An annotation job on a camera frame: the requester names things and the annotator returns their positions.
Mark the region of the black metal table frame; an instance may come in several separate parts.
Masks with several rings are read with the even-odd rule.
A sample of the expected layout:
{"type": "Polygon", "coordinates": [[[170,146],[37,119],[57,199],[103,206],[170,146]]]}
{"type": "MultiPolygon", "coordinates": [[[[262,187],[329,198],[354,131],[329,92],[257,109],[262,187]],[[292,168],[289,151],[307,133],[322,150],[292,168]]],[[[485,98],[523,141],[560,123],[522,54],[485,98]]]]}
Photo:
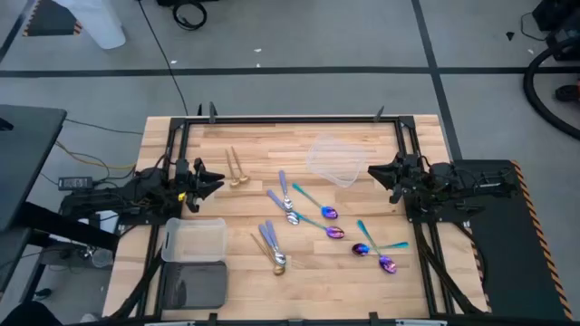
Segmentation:
{"type": "Polygon", "coordinates": [[[363,320],[370,312],[383,319],[424,318],[443,312],[440,281],[426,293],[413,226],[403,204],[391,204],[389,193],[366,171],[350,187],[339,187],[311,173],[305,163],[314,139],[322,133],[360,146],[368,165],[390,162],[400,149],[417,146],[432,163],[449,159],[440,122],[435,115],[414,119],[417,135],[398,133],[393,119],[354,116],[338,118],[222,117],[215,124],[197,121],[188,132],[171,131],[167,117],[148,118],[140,141],[138,168],[153,166],[166,151],[201,158],[209,171],[226,173],[225,150],[234,147],[249,180],[237,187],[224,185],[200,204],[201,219],[223,218],[227,224],[227,299],[217,309],[224,324],[265,320],[363,320]],[[300,220],[287,222],[284,211],[267,195],[271,189],[283,202],[279,171],[285,172],[293,210],[319,224],[338,226],[342,239],[329,238],[324,230],[300,220]],[[333,207],[337,219],[326,219],[308,198],[292,188],[297,183],[324,206],[333,207]],[[371,249],[366,256],[353,254],[352,246],[371,244],[359,229],[361,219],[378,246],[400,241],[406,249],[380,249],[397,267],[395,274],[379,266],[371,249]],[[270,251],[259,225],[273,223],[277,242],[286,256],[285,273],[273,274],[273,265],[251,234],[270,251]]]}

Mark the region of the black hazard striped mat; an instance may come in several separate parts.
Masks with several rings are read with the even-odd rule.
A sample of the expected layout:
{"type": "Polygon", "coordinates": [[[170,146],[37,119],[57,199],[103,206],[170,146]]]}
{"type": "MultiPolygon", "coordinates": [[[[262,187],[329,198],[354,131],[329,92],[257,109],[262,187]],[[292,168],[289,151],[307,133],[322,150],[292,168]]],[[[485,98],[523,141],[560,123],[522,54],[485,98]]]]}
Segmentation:
{"type": "Polygon", "coordinates": [[[23,30],[23,36],[78,35],[82,25],[65,7],[54,0],[37,0],[23,30]]]}

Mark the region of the grey plastic bin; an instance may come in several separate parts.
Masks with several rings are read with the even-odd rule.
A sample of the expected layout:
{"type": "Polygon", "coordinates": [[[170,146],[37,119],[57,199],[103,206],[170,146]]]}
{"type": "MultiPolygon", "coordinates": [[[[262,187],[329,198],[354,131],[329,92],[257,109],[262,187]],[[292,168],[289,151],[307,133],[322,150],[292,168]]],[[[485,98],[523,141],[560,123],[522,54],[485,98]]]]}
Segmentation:
{"type": "Polygon", "coordinates": [[[163,310],[210,310],[227,298],[227,265],[223,261],[166,263],[163,310]]]}

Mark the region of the black equipment case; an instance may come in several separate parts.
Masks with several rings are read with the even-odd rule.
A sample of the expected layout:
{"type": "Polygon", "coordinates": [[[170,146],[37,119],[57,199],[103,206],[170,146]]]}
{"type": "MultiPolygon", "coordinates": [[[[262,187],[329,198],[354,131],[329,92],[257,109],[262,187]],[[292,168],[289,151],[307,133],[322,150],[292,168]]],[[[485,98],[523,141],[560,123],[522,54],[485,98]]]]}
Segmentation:
{"type": "Polygon", "coordinates": [[[541,0],[532,16],[556,61],[580,62],[580,0],[541,0]]]}

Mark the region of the clear plastic bin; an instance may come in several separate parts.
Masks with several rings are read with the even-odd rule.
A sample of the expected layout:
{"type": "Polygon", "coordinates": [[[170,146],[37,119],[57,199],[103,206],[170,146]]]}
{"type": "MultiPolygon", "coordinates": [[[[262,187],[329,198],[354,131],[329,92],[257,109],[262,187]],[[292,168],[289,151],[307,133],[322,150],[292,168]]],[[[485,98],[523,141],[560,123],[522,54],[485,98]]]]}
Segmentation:
{"type": "Polygon", "coordinates": [[[227,255],[227,225],[223,218],[178,219],[165,224],[161,258],[168,263],[213,263],[227,255]]]}
{"type": "Polygon", "coordinates": [[[309,148],[305,163],[308,170],[339,187],[350,187],[358,178],[367,159],[364,148],[319,134],[309,148]]]}

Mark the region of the white plastic object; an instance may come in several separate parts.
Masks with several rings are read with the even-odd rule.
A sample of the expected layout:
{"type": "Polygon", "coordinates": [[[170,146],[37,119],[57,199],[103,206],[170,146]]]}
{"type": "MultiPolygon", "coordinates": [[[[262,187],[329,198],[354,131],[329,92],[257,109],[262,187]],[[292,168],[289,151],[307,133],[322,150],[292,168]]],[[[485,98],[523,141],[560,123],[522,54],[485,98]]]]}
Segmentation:
{"type": "Polygon", "coordinates": [[[68,9],[82,28],[103,49],[119,48],[126,43],[122,23],[112,0],[54,0],[68,9]]]}

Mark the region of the white paper sheet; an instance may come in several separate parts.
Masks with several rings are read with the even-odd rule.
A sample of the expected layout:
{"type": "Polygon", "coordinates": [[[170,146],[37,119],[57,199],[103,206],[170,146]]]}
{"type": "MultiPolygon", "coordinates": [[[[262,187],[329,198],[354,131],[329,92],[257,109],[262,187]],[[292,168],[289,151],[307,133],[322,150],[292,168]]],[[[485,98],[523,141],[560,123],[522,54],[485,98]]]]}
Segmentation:
{"type": "Polygon", "coordinates": [[[79,219],[81,223],[99,228],[102,231],[116,234],[119,215],[112,210],[99,211],[79,219]]]}

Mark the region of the black desk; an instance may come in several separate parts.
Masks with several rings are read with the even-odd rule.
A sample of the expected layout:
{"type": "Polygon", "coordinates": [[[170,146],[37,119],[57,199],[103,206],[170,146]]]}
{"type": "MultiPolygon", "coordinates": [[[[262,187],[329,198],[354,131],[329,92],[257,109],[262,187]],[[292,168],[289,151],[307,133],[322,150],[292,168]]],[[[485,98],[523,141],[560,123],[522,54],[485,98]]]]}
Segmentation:
{"type": "Polygon", "coordinates": [[[63,109],[0,104],[0,232],[15,222],[66,116],[63,109]]]}

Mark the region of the orange black device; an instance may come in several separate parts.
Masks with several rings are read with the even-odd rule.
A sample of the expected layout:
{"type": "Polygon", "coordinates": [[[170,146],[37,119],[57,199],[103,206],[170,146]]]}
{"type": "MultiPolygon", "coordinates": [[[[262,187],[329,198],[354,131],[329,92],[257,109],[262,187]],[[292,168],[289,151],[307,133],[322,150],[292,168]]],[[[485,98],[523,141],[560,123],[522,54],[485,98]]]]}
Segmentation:
{"type": "Polygon", "coordinates": [[[580,101],[580,80],[574,84],[566,84],[555,90],[555,98],[562,102],[580,101]]]}

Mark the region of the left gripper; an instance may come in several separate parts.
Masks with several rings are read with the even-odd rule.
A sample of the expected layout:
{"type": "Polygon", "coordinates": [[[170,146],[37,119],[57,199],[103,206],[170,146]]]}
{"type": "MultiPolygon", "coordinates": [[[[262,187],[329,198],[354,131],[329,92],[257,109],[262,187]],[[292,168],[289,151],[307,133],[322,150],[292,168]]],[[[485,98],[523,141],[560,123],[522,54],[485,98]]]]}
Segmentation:
{"type": "Polygon", "coordinates": [[[224,185],[221,181],[223,174],[204,170],[204,163],[196,158],[193,164],[194,170],[189,169],[189,162],[185,158],[178,158],[174,181],[178,192],[185,194],[184,202],[191,213],[199,211],[198,198],[205,200],[216,190],[224,185]]]}

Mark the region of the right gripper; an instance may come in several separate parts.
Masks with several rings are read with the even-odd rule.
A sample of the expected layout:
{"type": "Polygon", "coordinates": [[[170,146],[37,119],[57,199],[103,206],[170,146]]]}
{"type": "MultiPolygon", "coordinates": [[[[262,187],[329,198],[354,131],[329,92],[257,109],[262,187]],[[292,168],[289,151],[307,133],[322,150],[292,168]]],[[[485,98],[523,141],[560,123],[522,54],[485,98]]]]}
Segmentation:
{"type": "Polygon", "coordinates": [[[422,186],[422,156],[397,153],[393,162],[368,167],[368,173],[385,189],[391,190],[390,203],[397,204],[405,193],[422,186]]]}

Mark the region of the black hazard striped platform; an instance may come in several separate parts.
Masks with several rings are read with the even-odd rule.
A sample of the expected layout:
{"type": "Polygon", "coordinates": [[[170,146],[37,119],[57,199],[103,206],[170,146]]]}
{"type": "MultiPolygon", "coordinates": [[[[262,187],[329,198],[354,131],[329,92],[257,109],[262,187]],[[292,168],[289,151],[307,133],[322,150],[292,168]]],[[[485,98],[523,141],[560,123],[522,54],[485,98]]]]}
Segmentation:
{"type": "Polygon", "coordinates": [[[478,197],[485,210],[470,219],[485,257],[488,307],[497,317],[570,321],[573,314],[550,254],[523,172],[515,161],[462,159],[466,181],[481,185],[503,177],[517,187],[512,197],[478,197]]]}

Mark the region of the clear round jar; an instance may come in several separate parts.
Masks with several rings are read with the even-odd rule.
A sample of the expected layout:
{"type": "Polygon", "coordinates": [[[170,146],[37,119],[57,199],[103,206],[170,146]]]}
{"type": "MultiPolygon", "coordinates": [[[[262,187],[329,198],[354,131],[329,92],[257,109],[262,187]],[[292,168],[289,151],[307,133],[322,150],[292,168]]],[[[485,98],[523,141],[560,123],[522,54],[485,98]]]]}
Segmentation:
{"type": "Polygon", "coordinates": [[[110,266],[114,262],[113,252],[108,249],[97,248],[91,253],[92,265],[97,268],[110,266]]]}

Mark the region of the iridescent purple teal spoon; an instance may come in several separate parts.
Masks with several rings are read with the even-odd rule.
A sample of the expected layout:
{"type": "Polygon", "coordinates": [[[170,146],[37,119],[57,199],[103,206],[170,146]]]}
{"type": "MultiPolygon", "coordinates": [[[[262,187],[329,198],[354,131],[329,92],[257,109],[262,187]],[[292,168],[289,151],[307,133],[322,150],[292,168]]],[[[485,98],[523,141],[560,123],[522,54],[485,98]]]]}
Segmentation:
{"type": "MultiPolygon", "coordinates": [[[[407,248],[408,246],[409,246],[408,242],[400,242],[400,243],[396,243],[396,244],[382,245],[382,246],[379,246],[379,249],[407,248]]],[[[353,254],[358,255],[358,256],[366,256],[371,251],[371,249],[372,248],[369,245],[363,244],[363,243],[354,244],[352,246],[353,254]]]]}
{"type": "Polygon", "coordinates": [[[324,206],[315,200],[310,194],[308,194],[304,189],[302,189],[297,183],[292,184],[292,188],[298,191],[301,195],[308,198],[313,204],[315,204],[321,211],[321,215],[326,219],[337,219],[339,217],[338,212],[331,206],[324,206]]]}
{"type": "Polygon", "coordinates": [[[345,232],[343,229],[341,229],[338,226],[326,226],[326,225],[322,225],[319,224],[299,213],[296,213],[296,216],[298,217],[299,220],[305,221],[306,223],[310,224],[310,225],[314,225],[322,230],[324,230],[325,234],[332,239],[342,239],[345,236],[345,232]]]}
{"type": "Polygon", "coordinates": [[[366,236],[367,240],[370,242],[373,251],[378,255],[378,259],[379,259],[379,266],[387,273],[390,274],[395,274],[397,272],[397,267],[396,264],[394,263],[394,261],[389,258],[386,255],[383,255],[380,251],[380,249],[378,248],[378,246],[376,245],[376,243],[373,241],[370,233],[368,232],[364,222],[359,219],[357,221],[357,225],[359,227],[359,229],[363,232],[363,234],[366,236]]]}

